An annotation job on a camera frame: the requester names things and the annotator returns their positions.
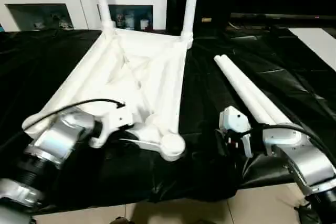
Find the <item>tile floor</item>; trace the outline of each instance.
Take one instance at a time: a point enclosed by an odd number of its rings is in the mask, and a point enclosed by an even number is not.
[[[229,200],[205,203],[171,200],[36,216],[38,224],[109,224],[125,216],[136,224],[192,224],[200,219],[217,224],[298,224],[293,209],[303,195],[295,184],[245,189]]]

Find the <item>glass cabinet door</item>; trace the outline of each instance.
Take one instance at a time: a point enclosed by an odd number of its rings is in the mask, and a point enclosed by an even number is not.
[[[118,28],[165,30],[167,0],[107,0],[111,18]],[[81,0],[89,29],[100,29],[97,0]]]
[[[80,0],[0,0],[5,31],[88,29]]]
[[[6,7],[20,31],[74,28],[65,4],[8,4]]]

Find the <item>black tablecloth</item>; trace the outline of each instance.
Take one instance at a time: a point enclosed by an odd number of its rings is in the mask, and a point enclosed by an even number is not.
[[[99,34],[0,33],[2,143],[43,107]],[[336,154],[336,73],[329,66],[286,29],[213,34],[195,34],[187,53],[180,112],[183,157],[170,163],[118,142],[99,150],[83,146],[70,156],[38,212],[182,197],[214,201],[233,196],[238,188],[290,182],[277,158],[227,156],[218,148],[219,112],[229,105],[249,112],[215,64],[215,55],[227,54],[284,113],[317,133]],[[0,150],[1,176],[29,142],[23,136]]]

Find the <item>white tube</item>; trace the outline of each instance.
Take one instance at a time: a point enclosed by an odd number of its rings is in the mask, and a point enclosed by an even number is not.
[[[255,119],[259,123],[275,124],[274,120],[268,115],[258,100],[255,99],[250,90],[245,86],[244,82],[237,78],[236,72],[228,65],[225,65],[219,55],[215,57],[215,61]]]
[[[114,28],[107,0],[98,0],[98,6],[103,28]]]
[[[235,72],[236,78],[240,79],[254,94],[254,97],[262,104],[275,123],[291,123],[288,117],[226,55],[222,55],[220,58],[223,68]]]
[[[195,19],[196,3],[197,0],[187,0],[185,5],[181,39],[188,41],[188,49],[191,48],[193,43],[193,26]]]

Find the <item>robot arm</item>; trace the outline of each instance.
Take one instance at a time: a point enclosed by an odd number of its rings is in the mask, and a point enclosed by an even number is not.
[[[327,149],[320,146],[316,136],[293,124],[227,56],[216,56],[215,61],[260,124],[252,129],[248,118],[230,106],[221,113],[219,128],[236,133],[232,136],[241,142],[247,157],[262,151],[283,158],[323,223],[334,223],[336,169],[331,155],[326,155]]]

